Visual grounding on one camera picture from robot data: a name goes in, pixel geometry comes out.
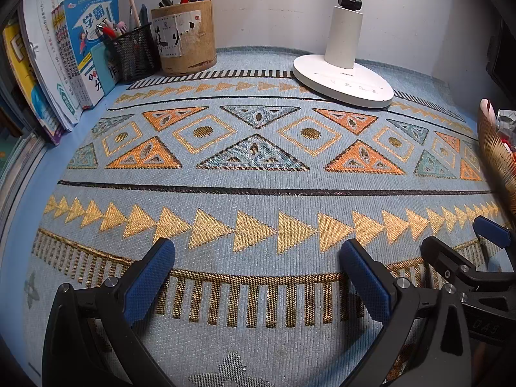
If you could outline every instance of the white wall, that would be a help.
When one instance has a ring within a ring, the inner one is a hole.
[[[149,10],[159,2],[136,1]],[[336,1],[212,0],[216,45],[270,45],[324,53]],[[120,0],[120,12],[127,20],[127,0]],[[359,58],[445,80],[455,102],[472,113],[482,97],[505,102],[485,71],[489,37],[497,25],[488,0],[363,0],[362,12]]]

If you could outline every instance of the pen holder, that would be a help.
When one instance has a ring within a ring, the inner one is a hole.
[[[211,0],[154,8],[151,15],[165,74],[185,76],[217,63]]]
[[[151,24],[134,29],[108,43],[120,64],[120,81],[130,84],[159,71],[159,54]]]

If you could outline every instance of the screw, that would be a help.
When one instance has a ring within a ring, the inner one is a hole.
[[[450,283],[444,284],[443,288],[446,290],[448,294],[455,294],[455,291],[457,291],[455,286]]]
[[[118,278],[116,276],[110,276],[108,279],[104,281],[104,285],[108,287],[113,287],[118,284]]]
[[[407,278],[398,278],[396,284],[403,289],[407,289],[410,286],[410,281]]]
[[[61,285],[59,286],[59,292],[61,292],[61,293],[65,293],[65,292],[66,292],[66,291],[68,291],[69,289],[70,289],[70,284],[68,284],[68,283],[66,283],[66,282],[65,282],[64,284],[61,284]]]

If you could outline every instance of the gold circle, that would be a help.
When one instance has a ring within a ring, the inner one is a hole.
[[[400,148],[403,144],[398,138],[389,137],[389,142],[393,147]]]
[[[209,137],[213,134],[213,128],[211,126],[200,126],[193,131],[193,136],[197,138]]]
[[[317,138],[321,137],[321,133],[314,128],[301,129],[301,135],[303,135],[305,138],[308,138],[309,140],[316,140]]]
[[[118,134],[115,138],[114,138],[114,141],[115,142],[122,142],[123,140],[125,140],[127,137],[129,136],[128,133],[120,133]]]

